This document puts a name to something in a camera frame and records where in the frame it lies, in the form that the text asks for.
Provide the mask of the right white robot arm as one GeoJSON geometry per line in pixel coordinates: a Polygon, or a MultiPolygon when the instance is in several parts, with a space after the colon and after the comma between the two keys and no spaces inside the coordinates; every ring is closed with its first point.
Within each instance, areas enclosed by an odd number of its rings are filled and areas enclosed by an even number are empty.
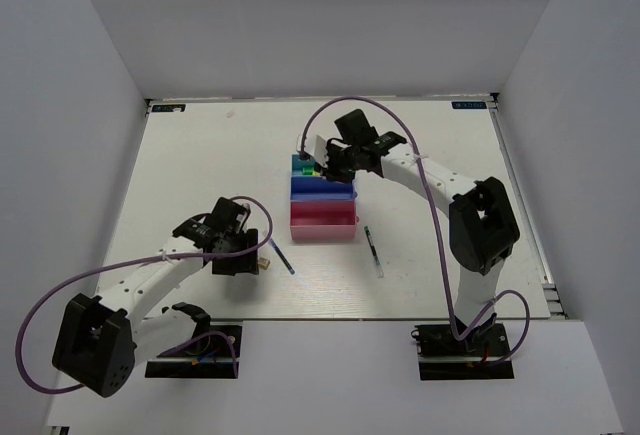
{"type": "Polygon", "coordinates": [[[449,227],[434,229],[439,257],[451,254],[459,267],[456,289],[447,274],[442,276],[451,339],[459,351],[477,352],[495,321],[499,276],[520,238],[504,184],[495,177],[476,180],[445,168],[419,154],[409,133],[378,133],[360,109],[335,125],[338,136],[315,136],[306,150],[324,178],[351,182],[359,171],[373,173],[423,197],[434,219],[446,216],[449,227]]]}

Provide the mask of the small tan eraser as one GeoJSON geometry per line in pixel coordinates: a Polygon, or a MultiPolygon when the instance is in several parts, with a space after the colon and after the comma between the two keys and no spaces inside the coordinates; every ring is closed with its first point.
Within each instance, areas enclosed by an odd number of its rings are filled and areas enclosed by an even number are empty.
{"type": "Polygon", "coordinates": [[[265,257],[259,257],[257,259],[257,265],[260,270],[268,270],[270,267],[271,261],[265,257]]]}

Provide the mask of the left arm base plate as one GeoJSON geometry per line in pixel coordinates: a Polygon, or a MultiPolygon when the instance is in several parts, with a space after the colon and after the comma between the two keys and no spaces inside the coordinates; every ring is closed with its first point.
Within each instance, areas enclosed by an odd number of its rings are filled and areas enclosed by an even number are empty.
{"type": "Polygon", "coordinates": [[[243,325],[211,324],[212,331],[223,333],[232,343],[230,349],[220,336],[209,336],[173,353],[147,362],[147,379],[233,380],[239,369],[243,325]]]}

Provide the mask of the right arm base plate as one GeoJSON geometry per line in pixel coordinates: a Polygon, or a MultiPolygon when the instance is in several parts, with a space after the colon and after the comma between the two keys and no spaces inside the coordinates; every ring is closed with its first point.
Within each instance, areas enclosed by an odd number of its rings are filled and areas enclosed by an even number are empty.
{"type": "Polygon", "coordinates": [[[479,336],[457,341],[444,324],[416,325],[411,331],[416,344],[421,381],[512,380],[510,352],[503,324],[494,324],[479,336]]]}

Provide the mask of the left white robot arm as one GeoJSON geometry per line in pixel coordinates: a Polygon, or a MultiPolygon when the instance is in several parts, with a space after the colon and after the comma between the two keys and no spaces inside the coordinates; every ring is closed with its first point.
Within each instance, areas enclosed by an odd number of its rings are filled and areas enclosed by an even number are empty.
{"type": "Polygon", "coordinates": [[[161,353],[199,354],[211,342],[211,318],[197,305],[178,302],[152,310],[189,277],[209,267],[213,274],[259,272],[259,232],[246,222],[254,200],[218,199],[211,212],[193,216],[171,233],[157,255],[139,262],[117,284],[67,304],[52,363],[94,393],[107,398],[133,370],[161,353]]]}

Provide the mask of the green ink pen refill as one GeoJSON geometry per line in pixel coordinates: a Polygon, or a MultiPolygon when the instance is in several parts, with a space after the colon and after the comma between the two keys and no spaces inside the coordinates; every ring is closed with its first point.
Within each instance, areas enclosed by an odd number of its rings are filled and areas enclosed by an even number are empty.
{"type": "Polygon", "coordinates": [[[378,278],[384,278],[383,267],[382,267],[381,261],[379,259],[379,255],[378,255],[376,246],[374,244],[371,231],[370,231],[370,229],[369,229],[369,227],[367,225],[364,226],[364,233],[365,233],[366,240],[367,240],[367,243],[368,243],[372,258],[373,258],[374,265],[375,265],[376,270],[377,270],[377,274],[378,274],[377,276],[378,276],[378,278]]]}

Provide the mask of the blue ink pen refill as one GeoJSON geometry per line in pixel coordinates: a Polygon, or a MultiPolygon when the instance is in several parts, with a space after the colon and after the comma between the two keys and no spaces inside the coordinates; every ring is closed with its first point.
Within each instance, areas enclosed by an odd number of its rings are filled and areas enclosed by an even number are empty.
{"type": "Polygon", "coordinates": [[[291,275],[295,275],[296,272],[294,267],[291,265],[290,261],[287,259],[287,257],[285,256],[285,254],[283,253],[283,251],[281,250],[277,242],[273,239],[273,237],[269,239],[269,244],[273,249],[273,251],[276,253],[276,255],[279,257],[279,259],[281,260],[281,262],[283,263],[287,271],[291,275]]]}

